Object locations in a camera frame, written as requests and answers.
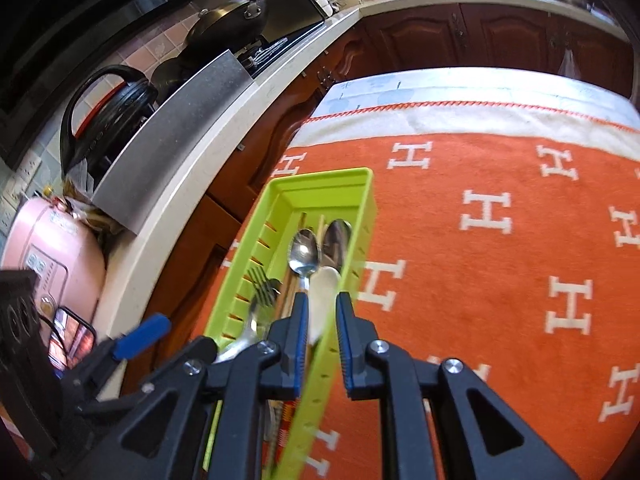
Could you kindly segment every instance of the black kettle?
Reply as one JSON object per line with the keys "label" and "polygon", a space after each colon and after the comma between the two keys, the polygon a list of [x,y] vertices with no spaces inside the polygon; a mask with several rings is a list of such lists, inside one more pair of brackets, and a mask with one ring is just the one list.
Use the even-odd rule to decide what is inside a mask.
{"label": "black kettle", "polygon": [[[98,79],[114,74],[124,81],[90,112],[74,135],[71,119],[82,94]],[[154,113],[158,91],[146,76],[126,65],[109,65],[92,74],[72,95],[60,127],[62,175],[84,158],[97,184],[140,126]]]}

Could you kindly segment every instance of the pink rice cooker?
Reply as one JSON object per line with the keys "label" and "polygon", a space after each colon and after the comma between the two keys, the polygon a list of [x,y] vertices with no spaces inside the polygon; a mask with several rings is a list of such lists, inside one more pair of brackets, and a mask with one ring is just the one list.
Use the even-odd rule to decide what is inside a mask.
{"label": "pink rice cooker", "polygon": [[[104,285],[104,256],[91,229],[63,205],[40,197],[28,200],[14,219],[0,268],[38,273],[34,300],[43,316],[52,319],[62,305],[92,321]],[[49,338],[44,324],[41,334]]]}

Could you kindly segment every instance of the dish rack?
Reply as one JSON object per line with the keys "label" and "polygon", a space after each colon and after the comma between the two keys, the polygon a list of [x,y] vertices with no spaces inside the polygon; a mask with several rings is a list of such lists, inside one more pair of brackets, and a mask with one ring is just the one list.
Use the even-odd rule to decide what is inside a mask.
{"label": "dish rack", "polygon": [[[320,215],[328,224],[341,218],[351,225],[351,239],[338,290],[357,298],[376,218],[373,172],[369,168],[285,176],[270,181],[258,201],[216,298],[204,335],[224,348],[242,332],[254,294],[242,277],[262,266],[270,278],[286,275],[290,242],[300,217],[313,231]],[[335,310],[306,371],[302,397],[289,430],[286,448],[271,480],[293,480],[306,463],[329,398],[339,359]]]}

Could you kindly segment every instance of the brown cabinet door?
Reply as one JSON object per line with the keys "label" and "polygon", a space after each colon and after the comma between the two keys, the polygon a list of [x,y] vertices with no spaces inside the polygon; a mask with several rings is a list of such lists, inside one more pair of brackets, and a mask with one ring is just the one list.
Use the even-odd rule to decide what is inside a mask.
{"label": "brown cabinet door", "polygon": [[383,73],[468,65],[465,23],[457,4],[386,12],[363,23]]}
{"label": "brown cabinet door", "polygon": [[351,27],[318,56],[305,71],[321,89],[335,82],[351,81],[382,72],[378,53],[364,27]]}
{"label": "brown cabinet door", "polygon": [[171,332],[127,364],[122,393],[135,391],[138,382],[157,368],[190,339],[204,300],[231,247],[240,222],[204,196],[184,227],[143,319],[159,312],[172,323]]}
{"label": "brown cabinet door", "polygon": [[631,45],[585,23],[561,16],[558,20],[564,32],[559,57],[564,56],[564,48],[569,46],[581,80],[630,97],[634,79]]}
{"label": "brown cabinet door", "polygon": [[249,130],[207,193],[244,221],[287,145],[321,99],[314,76],[294,79]]}
{"label": "brown cabinet door", "polygon": [[492,4],[460,7],[473,65],[553,73],[553,23],[546,12]]}

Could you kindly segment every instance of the metal spoon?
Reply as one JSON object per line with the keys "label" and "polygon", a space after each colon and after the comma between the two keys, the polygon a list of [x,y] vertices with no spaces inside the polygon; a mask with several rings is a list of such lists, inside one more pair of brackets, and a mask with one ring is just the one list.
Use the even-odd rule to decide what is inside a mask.
{"label": "metal spoon", "polygon": [[316,235],[310,229],[300,229],[289,248],[289,267],[300,276],[300,287],[309,290],[309,276],[320,266],[320,251]]}
{"label": "metal spoon", "polygon": [[328,265],[338,272],[347,259],[349,240],[351,239],[351,225],[341,218],[329,224],[322,238],[322,256],[329,260]]}

